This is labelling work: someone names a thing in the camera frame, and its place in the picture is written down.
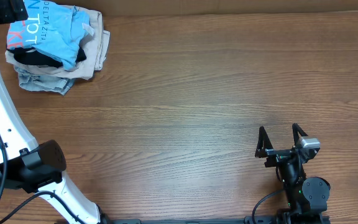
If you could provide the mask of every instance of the wooden table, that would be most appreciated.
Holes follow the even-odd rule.
[[[7,26],[0,67],[30,132],[59,142],[70,177],[111,218],[250,215],[280,188],[254,157],[259,126],[286,149],[297,122],[321,141],[305,170],[331,183],[326,214],[358,223],[358,12],[105,17],[104,25],[103,71],[64,97],[18,87],[4,62]],[[0,218],[27,197],[4,191]],[[285,206],[281,195],[257,214]],[[36,199],[12,219],[62,217]]]

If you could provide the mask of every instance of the blue t-shirt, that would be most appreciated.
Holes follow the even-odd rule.
[[[31,48],[62,62],[65,70],[75,66],[80,40],[88,32],[83,24],[90,24],[86,12],[68,9],[50,1],[25,0],[29,18],[11,24],[7,48]]]

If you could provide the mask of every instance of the stack of folded clothes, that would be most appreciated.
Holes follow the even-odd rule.
[[[49,1],[24,2],[29,18],[11,24],[5,52],[21,88],[64,95],[76,78],[89,80],[102,69],[110,32],[103,30],[100,12]]]

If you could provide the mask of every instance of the black cloth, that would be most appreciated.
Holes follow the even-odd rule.
[[[16,49],[6,49],[10,53],[13,54],[14,59],[16,62],[22,63],[24,65],[47,65],[55,68],[60,68],[63,66],[63,63],[56,61],[55,59],[46,56],[38,51],[28,52],[34,49],[23,49],[21,47]],[[80,47],[78,50],[77,59],[75,62],[82,62],[86,59],[86,55],[84,50]]]

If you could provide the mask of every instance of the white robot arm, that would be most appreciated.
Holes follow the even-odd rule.
[[[13,105],[11,97],[9,96],[4,82],[0,73],[0,135],[5,143],[7,159],[8,159],[8,172],[19,172],[18,170],[12,170],[15,165],[12,165],[10,161],[18,161],[21,157],[25,157],[28,155],[35,155],[35,153],[42,148],[43,145],[38,145],[35,138],[28,131],[26,126],[23,124],[20,119],[17,111]],[[50,157],[45,154],[46,148],[43,148],[43,153],[41,151],[37,152],[39,156],[39,160],[48,163],[47,159]],[[0,167],[3,166],[2,152],[0,149]],[[18,167],[20,172],[30,172],[34,171],[37,168],[36,165],[31,164],[31,166],[27,167]],[[33,189],[36,194],[41,192],[51,192],[54,193],[57,197],[59,197],[65,205],[67,205],[68,209],[75,215],[73,217],[69,214],[68,210],[56,199],[56,197],[51,197],[50,195],[40,195],[43,199],[49,202],[60,214],[65,217],[65,219],[69,223],[89,223],[89,224],[97,224],[101,223],[101,212],[99,211],[98,206],[89,201],[81,191],[76,187],[76,185],[71,181],[66,171],[61,171],[61,177],[58,179],[58,183],[56,181],[50,181],[48,184],[45,183],[44,180],[37,180],[34,183],[33,175],[38,175],[36,172],[34,174],[30,174],[28,176],[22,178],[32,179],[30,180],[31,185],[33,186],[41,186],[37,189]],[[23,185],[15,185],[15,180],[7,180],[6,186],[7,188],[20,188]]]

